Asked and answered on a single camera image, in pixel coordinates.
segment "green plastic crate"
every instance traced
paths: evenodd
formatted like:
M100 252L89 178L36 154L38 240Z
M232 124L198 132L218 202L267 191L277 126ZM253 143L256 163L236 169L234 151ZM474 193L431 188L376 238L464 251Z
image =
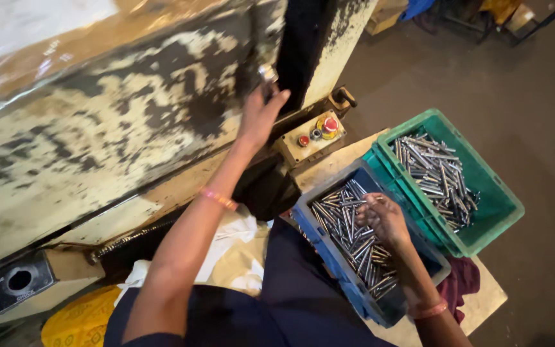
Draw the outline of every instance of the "green plastic crate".
M466 186L481 192L479 209L472 214L473 225L458 233L447 225L389 147L398 137L425 132L436 141L442 140L455 148L462 162ZM524 215L524 205L515 194L436 109L429 109L379 136L363 160L394 193L396 202L408 211L429 240L454 257L476 255Z

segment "person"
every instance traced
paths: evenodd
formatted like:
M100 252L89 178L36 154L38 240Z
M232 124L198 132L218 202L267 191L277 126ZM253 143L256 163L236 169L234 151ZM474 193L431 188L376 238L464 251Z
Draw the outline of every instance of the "person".
M260 89L243 107L236 140L203 189L160 243L142 288L131 288L112 313L104 346L392 346L376 338L290 224L269 234L258 299L194 285L235 184L265 144L290 91L265 104ZM393 254L398 280L424 346L471 346L446 309L410 241L400 207L381 193L365 196L357 215Z

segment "hand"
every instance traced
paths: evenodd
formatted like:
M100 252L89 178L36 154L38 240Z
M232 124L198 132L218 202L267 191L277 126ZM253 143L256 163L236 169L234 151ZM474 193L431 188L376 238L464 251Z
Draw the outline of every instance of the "hand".
M267 105L258 87L247 97L243 106L243 118L236 141L256 153L266 143L278 112L290 97L289 90L276 90Z
M369 225L385 246L397 249L412 245L401 208L382 193L365 194L367 201L357 210L359 226Z

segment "plastic crate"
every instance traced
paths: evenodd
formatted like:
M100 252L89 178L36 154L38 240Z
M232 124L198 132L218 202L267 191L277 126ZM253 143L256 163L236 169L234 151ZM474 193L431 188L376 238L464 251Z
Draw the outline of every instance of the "plastic crate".
M481 192L478 210L472 213L474 223L458 233L447 225L389 147L398 137L423 133L455 148L455 155L462 162L466 186ZM524 205L515 194L436 109L429 109L379 136L363 159L436 247L455 257L476 255L524 215Z
M400 286L393 288L378 302L374 301L367 292L363 281L344 259L328 232L320 226L310 210L312 201L317 200L319 196L342 185L351 178L356 179L366 191L381 191L393 198L393 194L387 191L383 182L375 177L368 164L359 158L323 185L317 186L302 195L292 209L292 214L329 270L338 279L344 294L359 315L389 328L395 325L406 313L406 298ZM451 272L451 265L438 249L427 240L412 218L407 213L404 213L404 217L412 244L417 249L434 285L438 285Z

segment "orange bangle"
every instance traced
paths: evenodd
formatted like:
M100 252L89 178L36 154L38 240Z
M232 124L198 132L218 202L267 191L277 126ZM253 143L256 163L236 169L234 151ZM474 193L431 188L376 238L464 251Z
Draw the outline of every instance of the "orange bangle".
M213 199L214 201L216 201L217 203L226 207L229 210L236 210L237 206L239 205L238 203L236 203L232 199L229 199L226 196L222 196L222 195L210 190L206 186L201 187L199 194L203 195L203 196L206 196L207 198Z
M412 319L425 319L429 317L434 317L444 312L448 306L449 304L444 298L442 298L442 302L440 302L440 304L437 304L436 306L425 310L408 310L408 315L411 316Z

